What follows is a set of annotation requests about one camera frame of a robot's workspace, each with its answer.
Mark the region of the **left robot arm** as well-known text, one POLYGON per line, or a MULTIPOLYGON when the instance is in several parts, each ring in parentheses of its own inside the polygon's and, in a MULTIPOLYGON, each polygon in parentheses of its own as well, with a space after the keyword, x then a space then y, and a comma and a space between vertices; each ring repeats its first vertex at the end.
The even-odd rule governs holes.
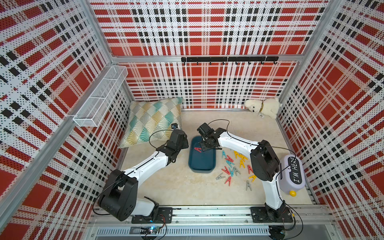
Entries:
POLYGON ((110 173, 97 198, 99 207, 121 222, 131 215, 150 222, 157 221, 159 204, 148 197, 139 199, 138 189, 154 173, 174 163, 180 151, 188 147, 186 133, 179 129, 172 130, 166 143, 156 148, 150 157, 130 169, 110 173))

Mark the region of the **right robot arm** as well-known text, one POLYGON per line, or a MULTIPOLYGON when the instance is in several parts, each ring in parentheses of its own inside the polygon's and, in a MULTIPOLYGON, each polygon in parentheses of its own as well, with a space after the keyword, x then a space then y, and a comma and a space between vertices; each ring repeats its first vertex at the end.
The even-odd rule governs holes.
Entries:
POLYGON ((279 218, 286 209, 286 203, 279 192, 277 180, 280 160, 270 143, 264 140, 261 142, 246 140, 223 128, 214 130, 207 123, 200 125, 197 131, 202 137, 203 151, 224 147, 242 154, 251 161, 254 175, 263 184, 266 211, 271 218, 279 218))

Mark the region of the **teal plastic storage box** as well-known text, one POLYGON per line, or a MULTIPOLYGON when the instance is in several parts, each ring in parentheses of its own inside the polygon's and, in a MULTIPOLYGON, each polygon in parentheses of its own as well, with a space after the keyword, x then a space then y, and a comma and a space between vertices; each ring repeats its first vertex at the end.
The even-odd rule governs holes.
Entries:
POLYGON ((201 136, 192 138, 188 165, 194 173, 208 174, 216 167, 216 150, 209 150, 202 153, 195 151, 195 147, 201 148, 201 140, 201 136))

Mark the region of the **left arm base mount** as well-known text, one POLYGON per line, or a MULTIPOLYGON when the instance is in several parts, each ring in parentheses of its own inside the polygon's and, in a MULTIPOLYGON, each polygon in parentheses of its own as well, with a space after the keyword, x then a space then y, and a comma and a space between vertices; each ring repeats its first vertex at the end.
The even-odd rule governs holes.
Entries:
POLYGON ((173 210, 172 207, 160 207, 159 203, 148 197, 138 199, 132 212, 132 224, 170 224, 173 210))

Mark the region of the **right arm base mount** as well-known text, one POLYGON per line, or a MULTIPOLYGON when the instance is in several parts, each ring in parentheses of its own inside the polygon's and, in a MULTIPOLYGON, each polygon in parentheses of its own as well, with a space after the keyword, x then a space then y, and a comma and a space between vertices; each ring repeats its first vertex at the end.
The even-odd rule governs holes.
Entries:
POLYGON ((288 207, 278 210, 266 207, 251 207, 251 217, 254 223, 293 223, 293 215, 288 207))

